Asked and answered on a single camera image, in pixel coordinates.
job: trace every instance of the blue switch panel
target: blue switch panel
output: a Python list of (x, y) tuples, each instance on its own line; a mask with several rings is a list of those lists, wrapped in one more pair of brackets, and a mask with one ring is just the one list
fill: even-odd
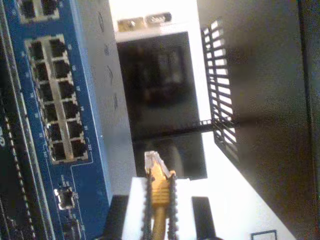
[(98, 238), (112, 195), (129, 192), (135, 175), (108, 2), (1, 0), (1, 11), (50, 219), (48, 239)]

